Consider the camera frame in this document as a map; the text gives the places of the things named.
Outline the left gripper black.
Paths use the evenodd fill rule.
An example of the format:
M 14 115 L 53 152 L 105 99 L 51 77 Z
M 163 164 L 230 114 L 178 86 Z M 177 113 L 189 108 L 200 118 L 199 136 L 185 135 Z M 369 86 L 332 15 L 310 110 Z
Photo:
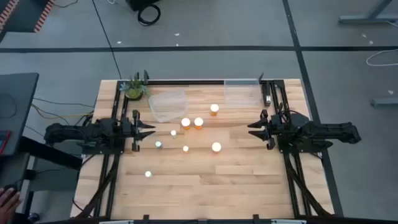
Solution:
M 138 145 L 138 140 L 143 140 L 144 138 L 154 134 L 155 131 L 146 131 L 146 132 L 139 132 L 139 127 L 143 129 L 152 129 L 155 126 L 145 124 L 141 120 L 139 120 L 139 112 L 138 110 L 132 111 L 133 123 L 129 121 L 129 118 L 125 117 L 121 119 L 121 129 L 122 129 L 122 136 L 124 138 L 133 138 L 132 142 L 132 151 L 139 152 L 140 146 Z

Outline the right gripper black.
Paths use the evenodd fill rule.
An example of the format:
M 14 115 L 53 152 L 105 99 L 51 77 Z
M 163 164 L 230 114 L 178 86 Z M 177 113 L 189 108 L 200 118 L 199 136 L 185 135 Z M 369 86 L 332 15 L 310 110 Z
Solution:
M 257 129 L 264 127 L 264 130 L 248 131 L 248 133 L 261 139 L 262 141 L 267 141 L 267 149 L 271 150 L 276 145 L 274 136 L 278 135 L 281 124 L 282 121 L 279 114 L 271 115 L 271 118 L 268 119 L 267 110 L 262 110 L 261 119 L 249 124 L 248 127 Z

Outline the clear plastic bin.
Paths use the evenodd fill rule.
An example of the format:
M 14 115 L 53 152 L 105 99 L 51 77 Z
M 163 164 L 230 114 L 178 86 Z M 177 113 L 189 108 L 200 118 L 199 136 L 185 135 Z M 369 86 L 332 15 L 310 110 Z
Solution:
M 253 106 L 260 102 L 261 87 L 254 78 L 224 80 L 224 101 L 227 105 Z
M 151 95 L 148 102 L 153 117 L 160 123 L 181 117 L 188 111 L 187 96 L 181 89 Z

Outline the black stapler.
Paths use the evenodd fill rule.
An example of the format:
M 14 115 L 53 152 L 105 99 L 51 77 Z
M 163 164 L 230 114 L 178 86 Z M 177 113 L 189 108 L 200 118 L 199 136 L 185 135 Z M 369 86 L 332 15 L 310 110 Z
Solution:
M 270 106 L 271 105 L 271 88 L 270 88 L 270 84 L 268 82 L 262 85 L 262 94 L 263 94 L 264 106 Z

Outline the potted green plant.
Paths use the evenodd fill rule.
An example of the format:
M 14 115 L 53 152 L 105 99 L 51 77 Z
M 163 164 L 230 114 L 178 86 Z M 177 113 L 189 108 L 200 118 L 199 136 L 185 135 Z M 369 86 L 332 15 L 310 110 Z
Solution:
M 150 96 L 150 90 L 143 84 L 144 79 L 140 79 L 140 73 L 137 72 L 126 82 L 120 84 L 119 91 L 124 92 L 125 97 L 130 100 L 140 100 L 143 95 Z

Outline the black desk base beam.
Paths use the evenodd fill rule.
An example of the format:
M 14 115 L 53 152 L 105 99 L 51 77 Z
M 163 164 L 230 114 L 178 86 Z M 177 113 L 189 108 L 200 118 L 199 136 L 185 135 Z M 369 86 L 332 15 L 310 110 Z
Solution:
M 21 152 L 27 152 L 31 156 L 53 162 L 54 164 L 58 164 L 60 166 L 74 170 L 80 170 L 81 168 L 81 158 L 67 154 L 66 152 L 59 151 L 58 149 L 39 143 L 24 136 L 21 137 L 18 148 Z

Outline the grey table foot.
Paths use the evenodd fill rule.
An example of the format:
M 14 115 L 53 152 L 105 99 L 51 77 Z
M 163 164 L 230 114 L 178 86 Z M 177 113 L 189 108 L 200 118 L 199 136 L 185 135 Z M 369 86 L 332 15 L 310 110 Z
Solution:
M 398 98 L 373 98 L 371 106 L 374 108 L 380 106 L 398 106 Z

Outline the black equipment case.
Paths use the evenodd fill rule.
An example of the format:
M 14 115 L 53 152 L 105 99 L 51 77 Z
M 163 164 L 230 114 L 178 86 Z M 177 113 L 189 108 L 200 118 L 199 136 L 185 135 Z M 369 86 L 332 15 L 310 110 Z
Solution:
M 160 0 L 125 0 L 127 5 L 133 10 L 133 11 L 140 11 L 143 10 Z

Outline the dark grey desk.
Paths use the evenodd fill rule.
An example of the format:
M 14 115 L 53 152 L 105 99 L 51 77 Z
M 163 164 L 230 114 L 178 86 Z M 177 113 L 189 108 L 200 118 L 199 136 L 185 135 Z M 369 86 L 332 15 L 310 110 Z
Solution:
M 38 79 L 38 73 L 0 75 L 0 135 L 8 134 L 0 156 L 17 152 Z

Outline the black computer mouse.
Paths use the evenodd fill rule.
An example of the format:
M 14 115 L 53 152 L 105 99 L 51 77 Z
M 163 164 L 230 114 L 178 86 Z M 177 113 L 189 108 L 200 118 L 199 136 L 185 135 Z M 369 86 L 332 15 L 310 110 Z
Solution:
M 1 193 L 1 195 L 8 192 L 9 190 L 11 191 L 11 193 L 10 193 L 11 195 L 15 195 L 18 192 L 18 187 L 16 184 L 5 185 L 3 187 L 3 191 Z

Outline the grey table leg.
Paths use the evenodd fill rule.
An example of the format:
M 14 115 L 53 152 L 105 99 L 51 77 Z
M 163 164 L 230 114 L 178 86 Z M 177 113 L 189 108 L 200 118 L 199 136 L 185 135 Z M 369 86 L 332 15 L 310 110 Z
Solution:
M 340 16 L 340 24 L 392 24 L 398 22 L 398 15 L 384 15 L 382 12 L 393 0 L 379 0 L 370 10 L 363 15 Z

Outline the person's hand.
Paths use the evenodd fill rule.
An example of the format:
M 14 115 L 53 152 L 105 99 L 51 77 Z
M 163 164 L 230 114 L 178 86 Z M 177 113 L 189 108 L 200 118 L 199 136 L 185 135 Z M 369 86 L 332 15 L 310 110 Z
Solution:
M 13 187 L 0 189 L 0 224 L 7 224 L 14 216 L 17 207 L 21 204 L 20 194 Z

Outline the black orange-striped floor mat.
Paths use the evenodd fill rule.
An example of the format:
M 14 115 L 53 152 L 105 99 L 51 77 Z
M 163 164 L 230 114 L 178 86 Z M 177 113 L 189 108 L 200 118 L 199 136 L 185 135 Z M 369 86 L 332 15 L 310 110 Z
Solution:
M 39 32 L 55 0 L 0 0 L 0 33 Z

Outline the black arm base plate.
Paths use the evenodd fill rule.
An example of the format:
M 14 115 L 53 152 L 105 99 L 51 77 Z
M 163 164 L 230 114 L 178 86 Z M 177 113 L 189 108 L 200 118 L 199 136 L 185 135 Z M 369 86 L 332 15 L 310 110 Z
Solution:
M 82 147 L 83 154 L 98 155 L 98 154 L 122 154 L 124 149 L 122 147 L 110 146 L 95 146 L 95 147 Z
M 321 152 L 326 149 L 328 143 L 326 141 L 316 139 L 286 139 L 280 137 L 278 139 L 279 149 L 283 152 Z

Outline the black aluminium frame rail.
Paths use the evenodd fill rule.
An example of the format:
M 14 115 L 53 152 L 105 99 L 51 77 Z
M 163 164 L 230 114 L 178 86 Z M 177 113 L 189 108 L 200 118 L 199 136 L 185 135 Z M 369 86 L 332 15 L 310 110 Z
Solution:
M 141 220 L 134 220 L 134 224 L 271 224 L 272 219 L 261 219 L 252 217 L 251 219 L 237 219 L 237 220 L 210 220 L 210 219 L 196 219 L 196 220 L 154 220 L 150 218 L 143 218 Z M 375 219 L 361 219 L 361 218 L 344 218 L 344 217 L 306 217 L 301 216 L 299 219 L 288 220 L 305 220 L 307 224 L 398 224 L 398 221 L 391 220 L 375 220 Z M 105 218 L 87 218 L 82 220 L 62 220 L 56 222 L 45 222 L 40 224 L 98 224 L 99 222 L 109 221 Z
M 115 84 L 115 94 L 114 94 L 111 118 L 116 118 L 116 116 L 117 116 L 118 106 L 119 106 L 119 98 L 120 98 L 119 81 L 117 81 Z M 106 187 L 105 178 L 108 174 L 108 165 L 109 165 L 109 154 L 104 154 L 103 155 L 103 163 L 102 163 L 102 167 L 101 167 L 101 173 L 100 173 L 100 177 L 99 177 L 99 186 L 98 187 L 100 190 L 103 187 Z M 95 200 L 95 203 L 94 203 L 95 207 L 93 209 L 94 217 L 100 216 L 103 192 L 104 192 L 104 190 L 99 193 L 98 198 Z
M 285 110 L 289 110 L 289 102 L 287 99 L 287 92 L 285 90 L 285 84 L 282 82 L 282 87 L 280 87 L 280 93 L 282 97 L 282 102 L 283 102 L 283 107 Z M 292 157 L 294 158 L 294 163 L 295 163 L 295 171 L 298 175 L 298 179 L 301 181 L 303 186 L 305 186 L 305 178 L 303 174 L 303 169 L 302 169 L 302 163 L 300 159 L 300 154 L 297 151 L 294 151 L 291 153 Z M 305 192 L 303 190 L 300 190 L 302 194 L 302 200 L 303 200 L 303 206 L 304 206 L 304 211 L 306 215 L 311 215 L 312 214 L 312 208 L 310 205 L 310 202 L 308 201 Z
M 272 92 L 272 99 L 274 102 L 275 113 L 279 114 L 280 109 L 279 109 L 279 99 L 277 96 L 277 88 L 276 88 L 275 84 L 273 84 L 273 83 L 271 84 L 271 92 Z M 289 194 L 290 194 L 290 199 L 292 202 L 292 210 L 293 210 L 294 218 L 297 218 L 300 215 L 300 210 L 299 210 L 299 204 L 298 204 L 298 200 L 297 200 L 294 180 L 290 176 L 289 168 L 288 168 L 288 165 L 291 164 L 290 156 L 283 151 L 280 144 L 278 144 L 278 147 L 282 151 L 282 155 L 283 155 L 283 159 L 284 159 L 284 164 L 285 164 L 285 169 L 286 169 L 286 174 L 287 174 L 287 183 L 289 186 Z
M 252 79 L 226 79 L 226 80 L 149 80 L 147 85 L 224 85 L 224 84 L 260 84 L 263 85 L 267 80 Z
M 121 144 L 117 147 L 119 149 L 119 153 L 114 155 L 113 159 L 113 166 L 112 166 L 112 173 L 111 173 L 111 181 L 109 183 L 109 191 L 108 191 L 108 201 L 106 204 L 106 217 L 111 218 L 111 214 L 113 211 L 113 203 L 114 203 L 114 196 L 115 196 L 115 190 L 116 190 L 116 181 L 118 178 L 118 167 L 119 167 L 119 161 L 121 154 L 124 152 L 125 149 L 125 139 L 121 140 Z

